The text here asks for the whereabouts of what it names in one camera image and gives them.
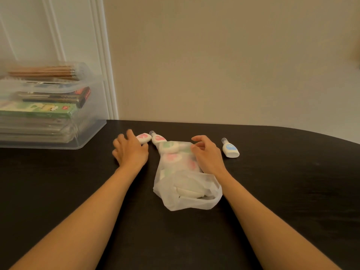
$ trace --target plastic bin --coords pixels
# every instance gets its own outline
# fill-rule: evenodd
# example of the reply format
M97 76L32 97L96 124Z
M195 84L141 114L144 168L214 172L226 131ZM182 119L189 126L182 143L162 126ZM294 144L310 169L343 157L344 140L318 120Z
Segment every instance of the plastic bin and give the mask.
M79 149L107 117L103 78L84 63L0 63L0 147Z

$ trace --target tabletop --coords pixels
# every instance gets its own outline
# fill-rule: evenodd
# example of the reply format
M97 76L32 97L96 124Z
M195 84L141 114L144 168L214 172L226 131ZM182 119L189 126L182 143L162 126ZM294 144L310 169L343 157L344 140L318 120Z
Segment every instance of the tabletop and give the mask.
M0 270L8 269L115 171L112 141L126 129L167 140L226 137L229 172L344 270L360 265L360 145L271 126L108 121L79 150L0 148ZM159 163L131 185L97 269L261 269L227 200L171 212L153 193Z

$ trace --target beige wall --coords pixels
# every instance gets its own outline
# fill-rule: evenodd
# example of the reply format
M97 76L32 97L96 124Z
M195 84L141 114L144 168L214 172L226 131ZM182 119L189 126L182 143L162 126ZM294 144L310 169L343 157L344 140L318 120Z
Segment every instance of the beige wall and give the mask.
M122 119L360 143L360 0L104 0Z

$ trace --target translucent bag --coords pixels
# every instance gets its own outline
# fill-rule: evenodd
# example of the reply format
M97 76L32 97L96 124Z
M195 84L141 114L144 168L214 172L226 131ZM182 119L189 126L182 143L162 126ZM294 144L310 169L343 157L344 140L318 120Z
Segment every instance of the translucent bag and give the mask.
M171 211L212 209L223 195L215 176L202 173L190 146L178 141L157 144L160 162L153 190Z

